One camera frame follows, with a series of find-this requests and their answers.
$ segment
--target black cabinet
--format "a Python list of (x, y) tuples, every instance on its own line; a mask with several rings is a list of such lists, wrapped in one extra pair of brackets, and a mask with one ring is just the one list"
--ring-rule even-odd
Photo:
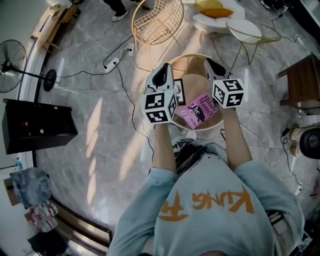
[(2, 120), (7, 154), (68, 144), (77, 134), (71, 107), (4, 99)]

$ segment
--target black stand fan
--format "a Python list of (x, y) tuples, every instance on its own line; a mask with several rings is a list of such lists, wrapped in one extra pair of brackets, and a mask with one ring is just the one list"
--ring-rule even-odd
[(45, 76), (25, 72), (27, 54), (23, 45), (16, 40), (7, 40), (0, 44), (0, 93), (7, 93), (18, 86), (23, 75), (43, 80), (43, 88), (50, 91), (57, 78), (56, 71), (51, 69)]

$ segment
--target pink book cover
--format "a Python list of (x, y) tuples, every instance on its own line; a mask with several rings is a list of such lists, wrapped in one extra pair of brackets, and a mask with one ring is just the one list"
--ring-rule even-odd
[(207, 93), (204, 93), (188, 105), (179, 107), (176, 114), (182, 117), (193, 130), (217, 111), (218, 108), (215, 107), (213, 99)]

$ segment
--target gold wire chair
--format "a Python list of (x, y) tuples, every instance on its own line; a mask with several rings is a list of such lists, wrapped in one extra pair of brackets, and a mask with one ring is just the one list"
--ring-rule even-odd
[[(282, 36), (278, 33), (278, 31), (276, 31), (274, 28), (270, 27), (270, 26), (267, 26), (267, 25), (264, 25), (264, 24), (260, 24), (261, 26), (264, 26), (270, 30), (272, 30), (273, 32), (275, 32), (277, 34), (277, 36), (274, 36), (274, 37), (265, 37), (265, 36), (256, 36), (256, 35), (252, 35), (252, 34), (247, 34), (247, 33), (244, 33), (242, 31), (239, 31), (239, 30), (236, 30), (234, 28), (232, 28), (231, 26), (228, 25), (228, 23), (226, 24), (227, 28), (231, 31), (231, 33), (234, 31), (234, 32), (238, 32), (242, 35), (246, 35), (248, 36), (249, 38), (245, 39), (245, 40), (239, 40), (237, 37), (235, 37), (239, 42), (240, 42), (240, 48), (235, 56), (235, 59), (234, 59), (234, 62), (232, 64), (232, 67), (231, 69), (234, 67), (234, 65), (236, 64), (236, 61), (238, 59), (238, 56), (239, 56), (239, 53), (242, 49), (242, 47), (244, 48), (245, 50), (245, 53), (246, 53), (246, 57), (248, 59), (248, 64), (250, 65), (252, 63), (252, 60), (254, 59), (254, 56), (256, 54), (256, 51), (257, 51), (257, 47), (258, 45), (261, 45), (261, 44), (266, 44), (266, 43), (271, 43), (271, 42), (277, 42), (277, 41), (280, 41)], [(252, 54), (252, 57), (251, 59), (249, 58), (249, 54), (248, 54), (248, 50), (247, 48), (245, 47), (244, 44), (249, 44), (249, 45), (255, 45), (255, 48), (254, 48), (254, 51), (253, 51), (253, 54)], [(218, 57), (220, 58), (220, 60), (225, 63), (222, 58), (220, 57), (220, 55), (218, 54), (218, 51), (217, 51), (217, 48), (216, 48), (216, 45), (215, 45), (215, 40), (213, 40), (213, 46), (215, 48), (215, 51), (216, 51), (216, 54), (218, 55)]]
[(137, 11), (145, 1), (143, 0), (135, 9), (131, 29), (135, 39), (135, 51), (137, 51), (137, 41), (148, 45), (149, 65), (152, 71), (150, 46), (161, 44), (171, 37), (178, 43), (174, 34), (184, 19), (185, 11), (181, 0), (155, 0), (154, 8), (150, 13), (136, 18)]

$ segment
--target marble floor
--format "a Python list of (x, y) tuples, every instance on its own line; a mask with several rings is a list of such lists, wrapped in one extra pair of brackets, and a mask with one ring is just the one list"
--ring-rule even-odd
[[(81, 15), (68, 25), (57, 42), (63, 50), (53, 51), (45, 71), (56, 69), (60, 76), (82, 70), (103, 73), (104, 58), (132, 34), (131, 18), (135, 6), (129, 0), (123, 3), (129, 15), (112, 23), (114, 12), (102, 0), (84, 1), (79, 6)], [(258, 0), (239, 1), (239, 4), (245, 8), (248, 20), (272, 26), (271, 20), (275, 19), (276, 14), (265, 10)], [(242, 52), (233, 72), (243, 80), (247, 77), (248, 100), (236, 111), (241, 124), (260, 138), (270, 164), (285, 185), (295, 192), (297, 184), (288, 169), (280, 135), (294, 123), (307, 126), (319, 122), (320, 116), (305, 116), (291, 107), (280, 107), (279, 102), (287, 93), (287, 81), (285, 77), (278, 79), (277, 73), (310, 52), (319, 56), (320, 47), (289, 12), (275, 24), (283, 36), (294, 38), (297, 34), (303, 44), (283, 38), (278, 42), (260, 45), (251, 65), (248, 65), (247, 57)], [(213, 37), (183, 23), (176, 36), (180, 45), (168, 40), (151, 48), (152, 66), (185, 54), (200, 53), (217, 59)], [(239, 43), (232, 35), (226, 34), (217, 36), (215, 40), (217, 50), (231, 65)], [(134, 55), (135, 62), (145, 69), (149, 66), (147, 54), (148, 49), (142, 46)], [(119, 56), (120, 50), (117, 50), (109, 61)], [(150, 138), (153, 146), (153, 129), (142, 125), (139, 105), (148, 73), (136, 69), (128, 58), (123, 60), (123, 65), (127, 73), (124, 86), (137, 105), (133, 121), (139, 131)], [(122, 66), (120, 70), (125, 77)], [(133, 106), (117, 80), (114, 72), (95, 76), (81, 73), (58, 79), (50, 92), (41, 88), (39, 102), (72, 107), (78, 136), (66, 146), (36, 152), (38, 166), (50, 175), (54, 196), (74, 211), (112, 229), (144, 183), (152, 158), (147, 139), (133, 128)], [(220, 128), (223, 128), (223, 124), (198, 132), (197, 135), (224, 145)], [(247, 131), (243, 130), (243, 133), (253, 158), (269, 166), (259, 141)], [(303, 183), (299, 199), (304, 214), (308, 216), (317, 204), (315, 196), (309, 195), (316, 193), (319, 186), (319, 161), (304, 156), (293, 158), (289, 154), (289, 162), (298, 181)]]

